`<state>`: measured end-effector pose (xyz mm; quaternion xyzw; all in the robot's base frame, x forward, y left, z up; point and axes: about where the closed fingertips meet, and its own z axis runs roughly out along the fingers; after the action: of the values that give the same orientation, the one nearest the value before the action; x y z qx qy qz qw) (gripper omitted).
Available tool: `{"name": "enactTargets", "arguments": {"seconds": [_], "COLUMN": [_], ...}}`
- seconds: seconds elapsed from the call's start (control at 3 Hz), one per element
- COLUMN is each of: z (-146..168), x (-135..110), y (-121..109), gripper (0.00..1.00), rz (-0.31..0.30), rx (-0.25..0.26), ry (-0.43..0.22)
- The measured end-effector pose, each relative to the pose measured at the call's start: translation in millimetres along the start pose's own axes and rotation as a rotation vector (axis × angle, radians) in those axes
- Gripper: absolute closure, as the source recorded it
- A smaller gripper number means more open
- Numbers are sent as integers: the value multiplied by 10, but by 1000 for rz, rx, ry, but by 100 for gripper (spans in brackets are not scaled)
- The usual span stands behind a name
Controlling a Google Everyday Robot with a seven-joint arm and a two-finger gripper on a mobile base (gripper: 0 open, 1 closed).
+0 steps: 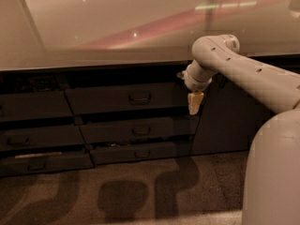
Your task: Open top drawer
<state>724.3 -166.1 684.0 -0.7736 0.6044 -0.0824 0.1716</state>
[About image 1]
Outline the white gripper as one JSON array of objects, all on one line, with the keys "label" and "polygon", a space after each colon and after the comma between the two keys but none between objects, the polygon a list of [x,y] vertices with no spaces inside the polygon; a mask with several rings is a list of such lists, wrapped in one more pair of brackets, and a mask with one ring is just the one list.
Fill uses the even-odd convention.
[{"label": "white gripper", "polygon": [[192,92],[187,95],[190,115],[195,115],[204,98],[203,91],[212,81],[212,75],[200,67],[188,67],[184,73],[178,72],[176,76],[184,79],[185,86]]}]

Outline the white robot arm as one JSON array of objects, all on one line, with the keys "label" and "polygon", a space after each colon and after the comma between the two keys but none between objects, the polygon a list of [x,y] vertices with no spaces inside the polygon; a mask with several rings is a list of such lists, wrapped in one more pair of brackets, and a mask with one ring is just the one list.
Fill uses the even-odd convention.
[{"label": "white robot arm", "polygon": [[217,73],[275,114],[250,146],[242,225],[300,225],[300,75],[241,55],[233,35],[200,37],[191,51],[192,63],[178,74],[191,91],[190,114]]}]

